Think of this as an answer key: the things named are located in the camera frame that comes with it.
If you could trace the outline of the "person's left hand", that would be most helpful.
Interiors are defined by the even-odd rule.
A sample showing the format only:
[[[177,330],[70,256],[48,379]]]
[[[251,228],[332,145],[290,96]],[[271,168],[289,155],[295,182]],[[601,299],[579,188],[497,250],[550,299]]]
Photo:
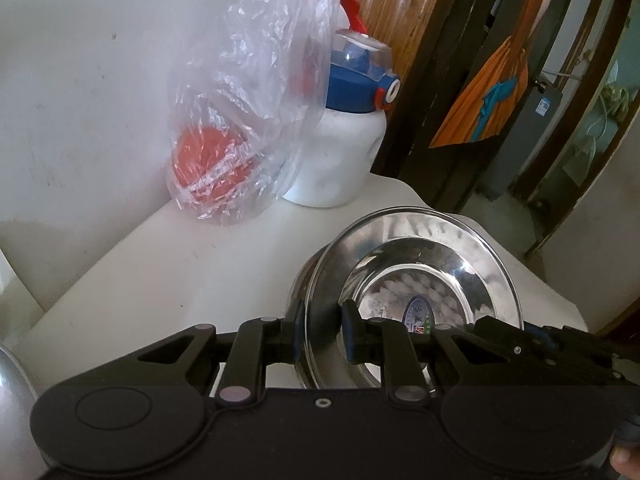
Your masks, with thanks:
[[[616,446],[610,456],[611,466],[629,480],[640,480],[640,450]]]

